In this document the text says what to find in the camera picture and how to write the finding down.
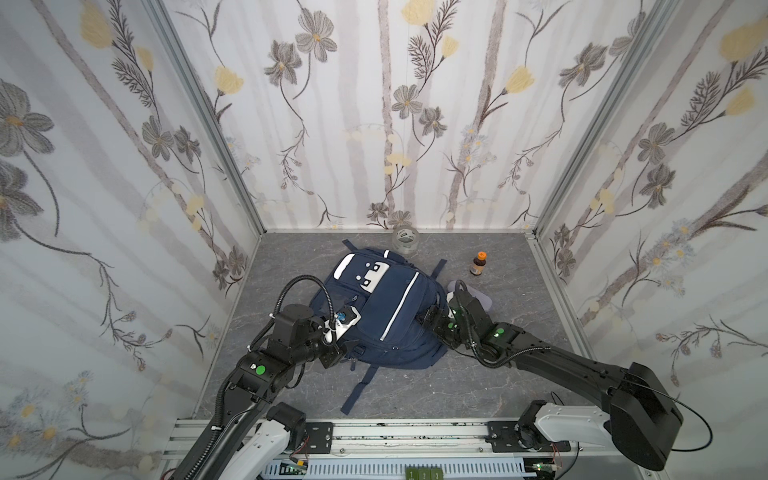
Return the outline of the navy blue student backpack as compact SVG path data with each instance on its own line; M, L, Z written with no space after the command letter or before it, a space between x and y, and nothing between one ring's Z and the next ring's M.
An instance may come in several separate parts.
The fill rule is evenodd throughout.
M343 242L348 252L341 258L316 292L310 307L319 316L328 315L326 294L334 312L352 305L360 321L339 341L350 342L347 361L369 366L340 411L349 414L366 387L381 368L425 370L435 365L447 347L422 327L430 307L446 299L437 281L445 262L426 273L400 254L387 249L358 248Z

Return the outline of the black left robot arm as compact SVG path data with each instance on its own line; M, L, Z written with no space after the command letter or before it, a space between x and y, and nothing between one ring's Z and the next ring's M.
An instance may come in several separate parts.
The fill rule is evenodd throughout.
M237 363L216 394L214 413L171 477L173 479L249 479L284 451L308 443L306 415L276 399L306 363L338 364L347 347L331 341L311 320L278 324Z

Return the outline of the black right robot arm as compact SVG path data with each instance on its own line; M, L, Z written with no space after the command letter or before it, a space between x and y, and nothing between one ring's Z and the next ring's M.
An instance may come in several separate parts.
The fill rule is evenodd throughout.
M513 428L520 448L539 450L560 442L612 446L647 470L665 468L683 415L648 367L588 359L519 326L495 322L465 290L430 308L420 323L448 348L467 348L486 368L527 371L589 401L587 407L532 401Z

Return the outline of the purple cylindrical case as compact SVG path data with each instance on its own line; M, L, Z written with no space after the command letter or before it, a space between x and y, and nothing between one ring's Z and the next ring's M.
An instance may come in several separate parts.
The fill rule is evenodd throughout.
M450 281L448 283L448 285L447 285L447 291L448 292L456 291L457 290L456 283L457 283L457 280ZM475 298L478 299L478 301L480 302L480 304L482 305L483 309L486 312L490 313L492 311L493 302L492 302L492 299L488 295L484 294L483 292L481 292L481 291L479 291L479 290L477 290L477 289L475 289L475 288L473 288L473 287L471 287L469 285L466 285L465 289L472 296L474 296Z

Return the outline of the brown bottle with orange cap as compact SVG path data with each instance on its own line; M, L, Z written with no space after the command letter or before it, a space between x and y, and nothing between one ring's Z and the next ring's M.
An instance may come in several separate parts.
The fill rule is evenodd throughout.
M471 274L474 276L481 275L484 271L486 263L487 263L487 253L484 251L478 252L475 258L473 259L472 266L470 268Z

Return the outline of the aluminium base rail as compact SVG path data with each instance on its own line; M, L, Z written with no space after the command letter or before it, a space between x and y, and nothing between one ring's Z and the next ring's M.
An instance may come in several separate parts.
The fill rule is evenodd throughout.
M514 418L311 419L296 449L270 460L263 479L665 479L605 441L521 447Z

